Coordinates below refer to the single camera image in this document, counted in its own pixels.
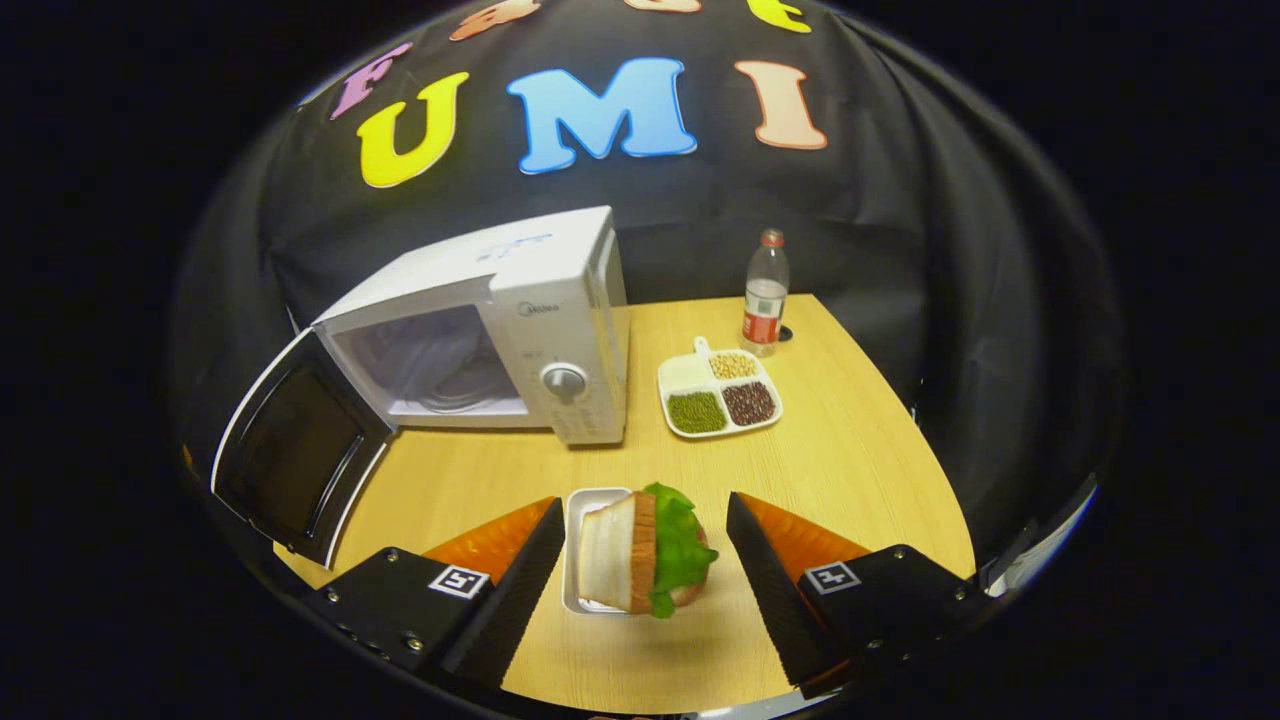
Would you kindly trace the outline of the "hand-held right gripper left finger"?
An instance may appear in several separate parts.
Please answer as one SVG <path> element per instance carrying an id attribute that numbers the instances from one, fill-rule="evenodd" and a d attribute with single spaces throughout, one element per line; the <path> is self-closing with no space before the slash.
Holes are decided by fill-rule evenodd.
<path id="1" fill-rule="evenodd" d="M 416 678 L 498 689 L 564 538 L 563 502 L 545 497 L 426 553 L 379 550 L 302 605 Z"/>

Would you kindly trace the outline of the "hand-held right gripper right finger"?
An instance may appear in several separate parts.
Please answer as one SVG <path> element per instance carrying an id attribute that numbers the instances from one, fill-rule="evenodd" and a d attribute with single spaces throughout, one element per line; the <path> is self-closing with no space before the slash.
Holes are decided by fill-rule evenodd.
<path id="1" fill-rule="evenodd" d="M 868 691 L 933 659 L 986 619 L 986 593 L 909 544 L 869 551 L 733 492 L 727 532 L 800 691 Z"/>

